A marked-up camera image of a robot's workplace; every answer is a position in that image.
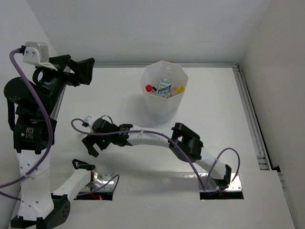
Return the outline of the black cap small bottle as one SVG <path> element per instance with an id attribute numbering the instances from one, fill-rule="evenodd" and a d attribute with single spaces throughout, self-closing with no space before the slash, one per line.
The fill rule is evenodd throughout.
<path id="1" fill-rule="evenodd" d="M 163 95 L 163 98 L 169 99 L 169 98 L 171 98 L 171 96 L 172 96 L 171 93 L 166 93 Z"/>

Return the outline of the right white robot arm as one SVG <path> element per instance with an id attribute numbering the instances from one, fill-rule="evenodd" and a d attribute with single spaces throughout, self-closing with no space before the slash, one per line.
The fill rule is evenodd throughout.
<path id="1" fill-rule="evenodd" d="M 115 125 L 101 117 L 88 116 L 82 121 L 82 126 L 91 131 L 82 140 L 91 156 L 99 155 L 94 145 L 100 150 L 105 150 L 109 144 L 120 147 L 161 146 L 170 149 L 179 160 L 203 168 L 219 188 L 228 188 L 231 182 L 231 167 L 210 154 L 200 136 L 182 123 L 176 123 L 171 129 L 155 129 L 132 124 Z"/>

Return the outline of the red cap plastic bottle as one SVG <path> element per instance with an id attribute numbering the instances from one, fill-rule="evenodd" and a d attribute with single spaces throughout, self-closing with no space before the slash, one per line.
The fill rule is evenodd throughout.
<path id="1" fill-rule="evenodd" d="M 156 93 L 156 88 L 150 84 L 146 85 L 145 90 L 147 93 L 150 93 L 150 94 Z"/>

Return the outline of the light blue label bottle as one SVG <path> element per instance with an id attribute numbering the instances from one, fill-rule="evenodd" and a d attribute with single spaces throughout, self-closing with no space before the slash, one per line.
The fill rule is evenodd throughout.
<path id="1" fill-rule="evenodd" d="M 167 94 L 172 86 L 172 78 L 170 76 L 161 76 L 158 81 L 157 94 Z"/>

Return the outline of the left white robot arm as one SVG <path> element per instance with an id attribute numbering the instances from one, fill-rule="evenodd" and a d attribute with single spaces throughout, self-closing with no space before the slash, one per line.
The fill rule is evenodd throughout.
<path id="1" fill-rule="evenodd" d="M 74 172 L 55 191 L 50 186 L 51 147 L 54 145 L 57 111 L 66 86 L 89 85 L 95 60 L 75 62 L 69 55 L 51 57 L 54 69 L 37 67 L 32 81 L 11 79 L 4 87 L 9 125 L 20 166 L 20 207 L 10 225 L 52 229 L 63 224 L 71 202 L 94 180 L 95 166 L 73 160 Z"/>

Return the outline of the yellow cap small bottle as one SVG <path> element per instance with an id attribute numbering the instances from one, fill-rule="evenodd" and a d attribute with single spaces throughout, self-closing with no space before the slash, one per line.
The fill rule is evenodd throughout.
<path id="1" fill-rule="evenodd" d="M 181 94 L 185 91 L 185 88 L 183 86 L 174 87 L 170 89 L 170 93 L 172 96 L 175 96 L 177 94 Z"/>

